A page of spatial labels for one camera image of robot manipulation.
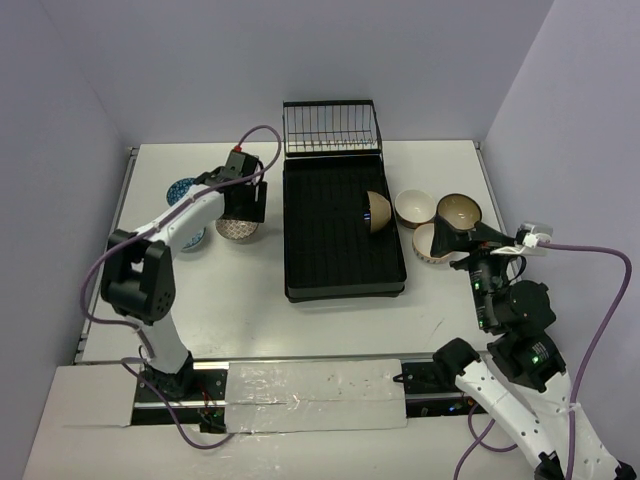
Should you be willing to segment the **red lattice patterned bowl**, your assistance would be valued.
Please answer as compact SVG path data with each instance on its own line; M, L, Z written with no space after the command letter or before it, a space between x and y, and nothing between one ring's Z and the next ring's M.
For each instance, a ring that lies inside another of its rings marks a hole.
M215 222L215 228L218 234L232 242L243 242L249 239L258 230L259 223L233 220L233 219L218 219Z

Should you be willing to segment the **blue and white floral bowl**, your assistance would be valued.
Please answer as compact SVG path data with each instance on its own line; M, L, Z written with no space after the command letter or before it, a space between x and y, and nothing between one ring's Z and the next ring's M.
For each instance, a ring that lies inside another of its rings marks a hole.
M201 230L199 230L181 249L182 252L190 252L194 249L196 249L197 247L200 246L200 244L204 241L205 237L206 237L206 232L207 229L206 228L202 228Z

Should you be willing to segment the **black bowl tan outside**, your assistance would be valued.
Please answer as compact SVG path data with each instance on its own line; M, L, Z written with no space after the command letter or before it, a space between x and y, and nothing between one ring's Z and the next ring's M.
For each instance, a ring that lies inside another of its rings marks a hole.
M364 221L370 234L375 234L386 227L392 216L389 200L375 191L367 191L364 195Z

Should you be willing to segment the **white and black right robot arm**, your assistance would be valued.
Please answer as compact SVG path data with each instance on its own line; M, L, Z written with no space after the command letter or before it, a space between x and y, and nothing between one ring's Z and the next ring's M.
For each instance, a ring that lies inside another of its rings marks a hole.
M450 265L469 275L477 324L495 337L487 350L498 370L455 338L434 354L434 378L446 391L471 396L525 455L534 478L634 479L633 467L607 450L577 400L583 375L570 375L546 332L556 320L547 286L508 278L515 258L559 249L552 235L544 224L524 223L509 237L480 221L456 226L436 217L431 252L465 253Z

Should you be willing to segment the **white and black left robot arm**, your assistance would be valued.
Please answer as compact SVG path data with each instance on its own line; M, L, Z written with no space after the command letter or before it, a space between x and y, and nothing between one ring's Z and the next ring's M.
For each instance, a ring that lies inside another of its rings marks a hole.
M161 216L136 231L114 231L100 283L102 300L131 324L146 353L145 379L172 400L195 386L193 356L172 318L173 263L178 253L219 220L262 223L267 183L258 157L235 147L224 165L196 177Z

